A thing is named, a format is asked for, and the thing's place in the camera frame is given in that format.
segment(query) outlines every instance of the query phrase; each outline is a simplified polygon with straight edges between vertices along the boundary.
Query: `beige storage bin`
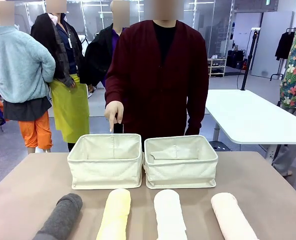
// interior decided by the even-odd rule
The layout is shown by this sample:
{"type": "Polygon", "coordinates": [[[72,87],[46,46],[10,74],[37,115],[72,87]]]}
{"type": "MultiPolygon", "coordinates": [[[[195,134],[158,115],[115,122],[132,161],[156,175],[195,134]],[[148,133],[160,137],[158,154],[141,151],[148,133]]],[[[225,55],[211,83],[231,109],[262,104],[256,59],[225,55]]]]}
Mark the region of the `beige storage bin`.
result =
{"type": "Polygon", "coordinates": [[[68,163],[75,190],[138,188],[143,164],[141,136],[81,136],[68,155],[68,163]]]}
{"type": "Polygon", "coordinates": [[[200,135],[151,138],[144,142],[150,189],[213,188],[218,155],[200,135]]]}

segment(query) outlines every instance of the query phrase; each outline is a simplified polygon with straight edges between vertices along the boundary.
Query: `white rolled cloth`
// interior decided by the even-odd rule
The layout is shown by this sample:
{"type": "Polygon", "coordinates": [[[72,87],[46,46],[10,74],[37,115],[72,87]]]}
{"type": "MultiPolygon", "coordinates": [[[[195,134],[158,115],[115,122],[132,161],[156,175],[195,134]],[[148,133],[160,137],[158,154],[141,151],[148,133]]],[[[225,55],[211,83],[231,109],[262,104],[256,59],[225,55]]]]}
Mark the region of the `white rolled cloth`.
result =
{"type": "Polygon", "coordinates": [[[211,204],[225,240],[258,240],[234,195],[218,193],[211,204]]]}
{"type": "Polygon", "coordinates": [[[158,222],[158,240],[187,240],[179,194],[162,190],[154,198],[158,222]]]}
{"type": "Polygon", "coordinates": [[[96,240],[126,240],[131,197],[126,189],[110,192],[96,240]]]}

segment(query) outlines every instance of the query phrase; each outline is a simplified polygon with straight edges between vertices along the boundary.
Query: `black mesh stool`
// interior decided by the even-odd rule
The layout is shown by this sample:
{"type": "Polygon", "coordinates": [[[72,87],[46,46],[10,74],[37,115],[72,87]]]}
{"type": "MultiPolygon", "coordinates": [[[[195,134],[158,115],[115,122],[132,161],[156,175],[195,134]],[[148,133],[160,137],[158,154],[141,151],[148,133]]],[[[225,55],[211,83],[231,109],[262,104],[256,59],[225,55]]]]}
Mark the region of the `black mesh stool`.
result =
{"type": "Polygon", "coordinates": [[[210,141],[209,143],[216,152],[232,151],[230,148],[228,148],[224,143],[220,141],[210,141]]]}

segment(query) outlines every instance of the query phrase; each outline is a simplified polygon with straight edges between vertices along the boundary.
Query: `maroon cardigan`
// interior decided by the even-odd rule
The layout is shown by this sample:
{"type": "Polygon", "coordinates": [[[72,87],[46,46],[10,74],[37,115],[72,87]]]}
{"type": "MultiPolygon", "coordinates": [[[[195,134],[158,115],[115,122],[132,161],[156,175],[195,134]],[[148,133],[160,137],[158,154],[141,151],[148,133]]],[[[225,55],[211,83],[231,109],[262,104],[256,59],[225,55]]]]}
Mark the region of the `maroon cardigan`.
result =
{"type": "Polygon", "coordinates": [[[123,103],[125,133],[140,134],[143,139],[198,135],[208,85],[207,52],[201,34],[177,21],[162,65],[153,21],[146,20],[121,34],[107,73],[105,98],[107,104],[123,103]]]}

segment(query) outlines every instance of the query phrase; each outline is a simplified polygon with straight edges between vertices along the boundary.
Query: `gray pants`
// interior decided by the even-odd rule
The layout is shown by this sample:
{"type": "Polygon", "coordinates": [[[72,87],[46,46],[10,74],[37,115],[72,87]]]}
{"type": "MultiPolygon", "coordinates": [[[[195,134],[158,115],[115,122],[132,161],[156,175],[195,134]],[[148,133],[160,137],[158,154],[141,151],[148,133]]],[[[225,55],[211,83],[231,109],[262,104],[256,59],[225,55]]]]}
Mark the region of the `gray pants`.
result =
{"type": "MultiPolygon", "coordinates": [[[[288,111],[289,113],[296,116],[296,108],[286,108],[281,106],[284,110],[288,111]]],[[[282,145],[278,156],[273,161],[272,166],[282,175],[286,176],[288,170],[293,163],[294,159],[296,158],[296,145],[282,145]]]]}

